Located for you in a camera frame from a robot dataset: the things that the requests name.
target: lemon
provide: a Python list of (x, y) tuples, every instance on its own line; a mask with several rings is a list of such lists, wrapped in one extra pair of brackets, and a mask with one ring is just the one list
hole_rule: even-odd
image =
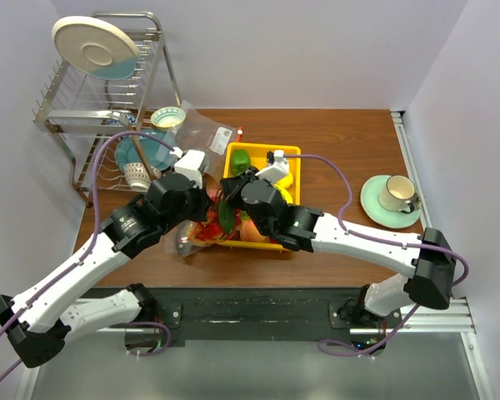
[(280, 193), (282, 194), (283, 198), (287, 203), (293, 202), (293, 196), (291, 196), (291, 193), (289, 193), (286, 188), (278, 186), (277, 184), (274, 185), (274, 187), (280, 191)]
[(291, 173), (288, 173), (286, 177), (283, 177), (279, 181), (276, 182), (276, 184), (284, 189), (289, 189), (294, 182), (294, 177)]

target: white wall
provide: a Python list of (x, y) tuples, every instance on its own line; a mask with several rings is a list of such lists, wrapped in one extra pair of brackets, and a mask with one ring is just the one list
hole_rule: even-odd
[[(0, 294), (19, 293), (71, 254), (83, 204), (68, 163), (30, 111), (55, 59), (49, 0), (0, 2)], [(0, 373), (17, 359), (0, 341)], [(13, 399), (23, 367), (0, 385)]]
[(434, 225), (471, 263), (467, 295), (500, 399), (500, 0), (470, 0), (406, 112)]
[[(157, 14), (182, 96), (200, 108), (404, 109), (466, 0), (52, 2), (61, 16)], [(166, 76), (152, 105), (170, 101)]]

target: metal dish rack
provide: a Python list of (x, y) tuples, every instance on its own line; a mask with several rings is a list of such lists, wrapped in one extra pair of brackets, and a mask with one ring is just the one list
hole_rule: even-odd
[[(137, 44), (139, 61), (134, 74), (124, 80), (104, 81), (79, 72), (67, 61), (56, 61), (54, 75), (48, 76), (50, 83), (42, 90), (42, 101), (37, 100), (37, 111), (33, 110), (33, 121), (47, 129), (71, 163), (70, 183), (80, 197), (90, 205), (89, 176), (93, 167), (94, 153), (102, 143), (116, 133), (127, 130), (140, 131), (150, 126), (147, 118), (147, 101), (163, 55), (172, 82), (176, 104), (181, 105), (180, 94), (173, 66), (168, 55), (167, 44), (159, 19), (151, 12), (103, 12), (97, 11), (95, 18), (136, 19), (144, 29), (123, 29)], [(128, 121), (129, 113), (136, 118), (133, 127)], [(93, 139), (87, 159), (82, 166), (71, 149), (74, 138)], [(137, 137), (132, 137), (137, 153), (154, 179), (153, 171), (144, 156)], [(131, 191), (123, 173), (115, 163), (115, 147), (109, 146), (98, 169), (97, 186), (101, 189)]]

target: wood grain surface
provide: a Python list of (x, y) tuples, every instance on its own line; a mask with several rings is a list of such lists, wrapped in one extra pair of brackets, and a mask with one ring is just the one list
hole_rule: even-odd
[[(406, 175), (402, 154), (387, 110), (202, 110), (215, 121), (243, 126), (244, 142), (299, 146), (302, 153), (329, 158), (346, 174), (354, 202), (345, 218), (378, 228), (359, 201), (363, 184), (378, 174)], [(347, 200), (340, 177), (317, 160), (302, 161), (302, 205), (336, 213)], [(131, 197), (129, 192), (101, 191), (102, 220)], [(81, 246), (93, 230), (87, 209), (77, 237)], [(417, 222), (404, 232), (420, 233)], [(279, 253), (212, 246), (181, 258), (165, 253), (165, 243), (142, 252), (110, 273), (98, 286), (143, 283), (155, 287), (351, 287), (380, 282), (393, 275), (384, 267), (337, 254)]]

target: yellow tray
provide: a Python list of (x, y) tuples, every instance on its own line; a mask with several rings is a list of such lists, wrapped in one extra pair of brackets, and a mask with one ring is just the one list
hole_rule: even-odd
[[(296, 146), (283, 146), (281, 144), (256, 144), (244, 142), (232, 142), (227, 147), (226, 163), (224, 164), (224, 177), (231, 178), (233, 175), (230, 172), (230, 159), (232, 151), (236, 148), (242, 148), (247, 151), (252, 159), (252, 165), (258, 169), (263, 169), (267, 166), (267, 153), (274, 150), (283, 150), (286, 154), (301, 154), (300, 147)], [(294, 204), (300, 204), (300, 165), (301, 158), (289, 158), (289, 170), (292, 174), (293, 183), (288, 189), (292, 196)], [(263, 250), (275, 250), (279, 252), (286, 252), (281, 244), (274, 243), (255, 243), (243, 242), (242, 240), (227, 240), (218, 243), (220, 246), (229, 248), (261, 248)]]

